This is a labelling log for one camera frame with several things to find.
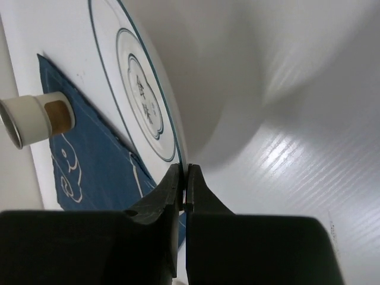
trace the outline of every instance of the white cup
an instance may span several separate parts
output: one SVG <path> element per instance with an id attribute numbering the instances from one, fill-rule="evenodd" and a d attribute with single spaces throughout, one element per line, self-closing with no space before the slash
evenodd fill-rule
<path id="1" fill-rule="evenodd" d="M 0 100 L 0 118 L 19 149 L 75 126 L 74 111 L 61 92 Z"/>

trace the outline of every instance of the white tabletop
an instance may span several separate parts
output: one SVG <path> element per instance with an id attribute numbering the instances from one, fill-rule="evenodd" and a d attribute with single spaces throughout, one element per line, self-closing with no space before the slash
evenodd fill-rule
<path id="1" fill-rule="evenodd" d="M 20 94 L 52 60 L 126 138 L 100 66 L 87 1 L 2 1 Z M 313 216 L 347 284 L 379 284 L 380 14 L 313 82 L 262 108 L 255 39 L 232 1 L 129 1 L 166 67 L 189 162 L 234 212 Z M 32 146 L 46 208 L 58 208 L 47 141 Z M 179 275 L 185 280 L 184 252 Z"/>

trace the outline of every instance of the white plate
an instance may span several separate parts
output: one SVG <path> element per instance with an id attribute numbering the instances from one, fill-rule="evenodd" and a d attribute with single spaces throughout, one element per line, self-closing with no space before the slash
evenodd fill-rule
<path id="1" fill-rule="evenodd" d="M 113 99 L 150 176 L 159 183 L 172 163 L 186 172 L 178 107 L 153 45 L 121 1 L 89 0 L 88 7 Z"/>

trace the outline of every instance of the blue napkin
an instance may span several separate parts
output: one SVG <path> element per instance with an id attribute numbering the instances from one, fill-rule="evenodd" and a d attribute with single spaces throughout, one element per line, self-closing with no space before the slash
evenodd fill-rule
<path id="1" fill-rule="evenodd" d="M 55 187 L 64 210 L 125 210 L 156 184 L 142 161 L 122 143 L 83 95 L 46 58 L 38 55 L 44 93 L 60 91 L 71 103 L 76 125 L 50 139 Z M 185 238 L 179 219 L 179 244 Z"/>

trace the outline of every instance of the brown label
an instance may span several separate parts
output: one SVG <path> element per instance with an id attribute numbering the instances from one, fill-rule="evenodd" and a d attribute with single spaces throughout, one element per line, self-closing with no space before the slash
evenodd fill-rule
<path id="1" fill-rule="evenodd" d="M 71 129 L 71 117 L 65 102 L 49 102 L 44 108 L 52 126 L 52 135 L 63 134 Z"/>

